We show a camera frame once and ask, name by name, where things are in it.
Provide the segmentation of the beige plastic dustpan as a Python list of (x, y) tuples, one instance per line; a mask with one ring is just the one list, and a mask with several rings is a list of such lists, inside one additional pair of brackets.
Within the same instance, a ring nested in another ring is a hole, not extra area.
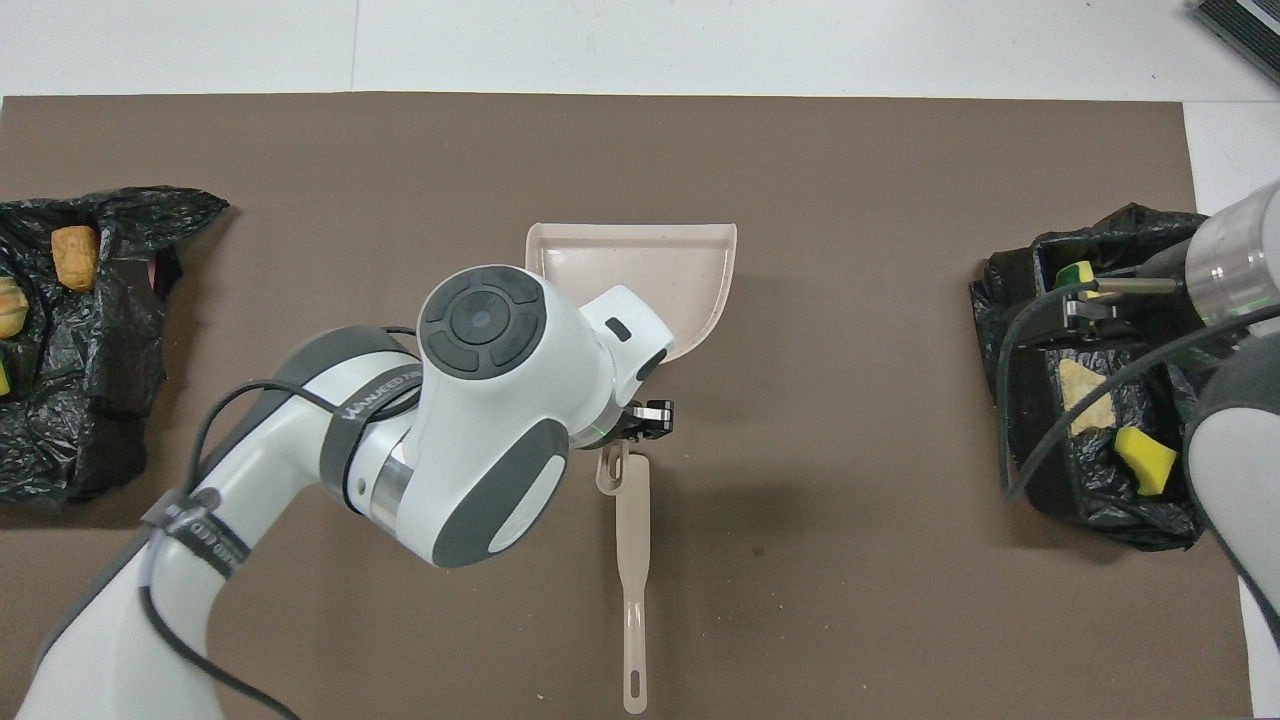
[(540, 510), (576, 450), (599, 450), (596, 487), (614, 496), (616, 461), (632, 441), (599, 447), (621, 409), (649, 401), (657, 369), (710, 332), (732, 277), (732, 224), (621, 225), (538, 223), (525, 264), (484, 290), (512, 313), (511, 327), (480, 351), (477, 373), (454, 372), (430, 352), (442, 386), (422, 401), (408, 434), (428, 450), (428, 419), (453, 411), (477, 419), (506, 401), (494, 441), (456, 466), (485, 496), (512, 489), (504, 509)]

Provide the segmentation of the crumpled black trash bag bin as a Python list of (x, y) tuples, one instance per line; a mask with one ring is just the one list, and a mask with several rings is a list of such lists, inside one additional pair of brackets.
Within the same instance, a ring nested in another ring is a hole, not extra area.
[[(0, 202), (0, 275), (29, 301), (24, 329), (0, 340), (12, 380), (0, 398), (0, 507), (56, 512), (143, 471), (145, 427), (165, 378), (168, 297), (182, 275), (178, 249), (228, 206), (170, 186)], [(100, 240), (87, 293), (56, 278), (50, 237), (68, 225), (90, 225)], [(159, 293), (146, 277), (154, 254)]]

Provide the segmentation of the beige hand brush black bristles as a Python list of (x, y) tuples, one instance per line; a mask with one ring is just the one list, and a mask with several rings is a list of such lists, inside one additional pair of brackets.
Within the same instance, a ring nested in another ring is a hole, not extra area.
[(652, 561), (650, 464), (639, 454), (616, 461), (614, 543), (622, 588), (623, 708), (640, 715), (648, 707), (645, 592)]

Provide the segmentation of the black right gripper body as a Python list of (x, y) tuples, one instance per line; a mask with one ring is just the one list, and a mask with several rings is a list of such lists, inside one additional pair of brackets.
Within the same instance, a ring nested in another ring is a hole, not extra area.
[(1068, 333), (1096, 333), (1101, 324), (1119, 320), (1117, 296), (1082, 290), (1062, 300), (1062, 328)]

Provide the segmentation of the dark grey ribbed panel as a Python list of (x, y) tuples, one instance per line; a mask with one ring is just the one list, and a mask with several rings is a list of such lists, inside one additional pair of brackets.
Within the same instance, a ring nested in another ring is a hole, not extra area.
[(1190, 13), (1280, 87), (1280, 0), (1190, 0)]

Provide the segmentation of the brown table mat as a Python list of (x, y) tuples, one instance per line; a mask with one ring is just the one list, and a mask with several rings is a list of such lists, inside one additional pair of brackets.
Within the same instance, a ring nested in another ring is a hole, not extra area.
[(728, 301), (646, 397), (644, 720), (1238, 717), (1221, 550), (1144, 553), (1002, 498), (968, 286), (1138, 202), (1190, 211), (1175, 104), (325, 94), (10, 97), (0, 200), (173, 184), (189, 246), (147, 474), (0, 511), (0, 720), (230, 387), (550, 223), (733, 223)]

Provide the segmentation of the brown toy bread bun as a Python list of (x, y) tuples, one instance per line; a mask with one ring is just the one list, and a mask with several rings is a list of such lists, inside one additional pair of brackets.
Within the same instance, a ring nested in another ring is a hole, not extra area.
[(77, 293), (91, 292), (99, 270), (100, 240), (90, 225), (68, 225), (50, 237), (58, 282)]

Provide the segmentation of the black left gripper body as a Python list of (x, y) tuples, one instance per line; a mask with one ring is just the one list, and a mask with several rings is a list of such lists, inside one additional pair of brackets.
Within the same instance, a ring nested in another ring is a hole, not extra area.
[(599, 439), (598, 446), (604, 447), (620, 439), (635, 441), (640, 434), (643, 419), (637, 414), (641, 405), (627, 405), (621, 409), (614, 425)]

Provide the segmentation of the open black trash bag bin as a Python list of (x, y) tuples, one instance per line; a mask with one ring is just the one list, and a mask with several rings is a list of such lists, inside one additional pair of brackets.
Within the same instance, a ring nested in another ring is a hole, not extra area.
[[(1055, 273), (1087, 260), (1098, 277), (1134, 277), (1143, 264), (1187, 242), (1201, 214), (1126, 205), (1094, 225), (1050, 232), (1030, 245), (991, 255), (969, 286), (969, 301), (986, 378), (993, 384), (1001, 341), (1015, 315), (1053, 288)], [(1038, 313), (1012, 351), (1009, 445), (1023, 465), (1044, 433), (1065, 414), (1059, 361), (1073, 357), (1105, 378), (1148, 351), (1190, 333), (1199, 320), (1183, 295), (1126, 297), (1119, 320), (1096, 333), (1068, 333), (1057, 313)], [(1060, 521), (1088, 528), (1142, 551), (1187, 550), (1204, 530), (1176, 462), (1164, 495), (1137, 493), (1137, 479), (1114, 450), (1119, 428), (1138, 427), (1181, 451), (1184, 429), (1198, 397), (1233, 352), (1239, 334), (1193, 348), (1110, 392), (1116, 427), (1055, 445), (1025, 488), (1030, 505)]]

